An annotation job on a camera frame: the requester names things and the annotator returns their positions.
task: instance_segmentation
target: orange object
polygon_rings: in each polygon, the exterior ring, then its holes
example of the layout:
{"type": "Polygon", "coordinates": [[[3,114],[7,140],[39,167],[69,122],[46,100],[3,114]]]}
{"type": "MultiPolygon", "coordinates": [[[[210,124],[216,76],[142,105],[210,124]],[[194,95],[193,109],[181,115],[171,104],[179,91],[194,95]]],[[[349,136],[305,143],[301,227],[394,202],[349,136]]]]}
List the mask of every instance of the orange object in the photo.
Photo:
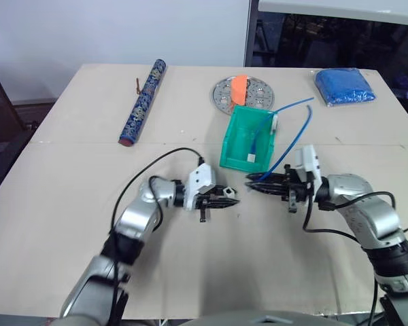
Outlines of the orange object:
{"type": "Polygon", "coordinates": [[[247,75],[239,75],[231,81],[231,100],[238,105],[245,105],[247,75]]]}

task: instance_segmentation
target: blue bag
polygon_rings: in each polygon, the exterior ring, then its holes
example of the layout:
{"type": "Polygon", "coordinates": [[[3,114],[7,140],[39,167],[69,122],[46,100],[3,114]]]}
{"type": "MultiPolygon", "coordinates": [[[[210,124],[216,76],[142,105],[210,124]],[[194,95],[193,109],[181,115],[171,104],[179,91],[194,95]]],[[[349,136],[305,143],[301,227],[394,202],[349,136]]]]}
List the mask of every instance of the blue bag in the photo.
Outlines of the blue bag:
{"type": "Polygon", "coordinates": [[[315,84],[329,107],[375,99],[370,85],[355,68],[321,70],[316,73],[315,84]]]}

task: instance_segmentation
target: metal plate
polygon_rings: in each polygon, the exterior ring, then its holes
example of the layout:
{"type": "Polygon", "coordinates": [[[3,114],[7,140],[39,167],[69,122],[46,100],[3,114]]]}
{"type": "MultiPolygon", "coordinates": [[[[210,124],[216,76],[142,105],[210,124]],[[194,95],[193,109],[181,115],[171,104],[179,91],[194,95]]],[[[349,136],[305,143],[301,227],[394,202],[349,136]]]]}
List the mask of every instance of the metal plate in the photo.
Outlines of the metal plate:
{"type": "MultiPolygon", "coordinates": [[[[228,77],[218,82],[211,91],[211,101],[222,112],[231,115],[233,104],[231,102],[231,81],[236,76],[228,77]]],[[[273,106],[272,88],[257,78],[248,76],[246,86],[246,102],[248,107],[270,110],[273,106]]]]}

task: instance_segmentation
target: green tray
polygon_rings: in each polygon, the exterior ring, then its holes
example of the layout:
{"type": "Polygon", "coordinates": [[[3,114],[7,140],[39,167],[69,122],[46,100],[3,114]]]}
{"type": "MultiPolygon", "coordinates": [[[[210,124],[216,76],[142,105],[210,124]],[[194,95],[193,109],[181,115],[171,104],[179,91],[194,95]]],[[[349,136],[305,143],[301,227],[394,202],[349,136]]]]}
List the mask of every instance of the green tray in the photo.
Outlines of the green tray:
{"type": "Polygon", "coordinates": [[[258,133],[255,162],[248,162],[247,158],[255,132],[269,114],[272,111],[235,106],[222,145],[220,166],[249,173],[267,171],[275,141],[275,133],[271,134],[272,118],[265,122],[258,133]]]}

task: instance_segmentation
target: blue patterned cylinder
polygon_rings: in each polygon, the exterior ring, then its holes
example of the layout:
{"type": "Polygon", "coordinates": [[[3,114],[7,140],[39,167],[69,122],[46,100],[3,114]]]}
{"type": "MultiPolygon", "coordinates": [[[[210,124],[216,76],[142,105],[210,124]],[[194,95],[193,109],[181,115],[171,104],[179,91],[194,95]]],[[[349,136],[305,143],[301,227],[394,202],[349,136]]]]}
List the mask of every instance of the blue patterned cylinder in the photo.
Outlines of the blue patterned cylinder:
{"type": "Polygon", "coordinates": [[[141,94],[137,98],[130,117],[121,132],[118,141],[119,144],[131,146],[136,143],[143,125],[145,124],[146,116],[150,110],[157,86],[159,85],[165,70],[166,63],[161,59],[157,59],[154,66],[152,66],[145,85],[143,85],[141,94]]]}

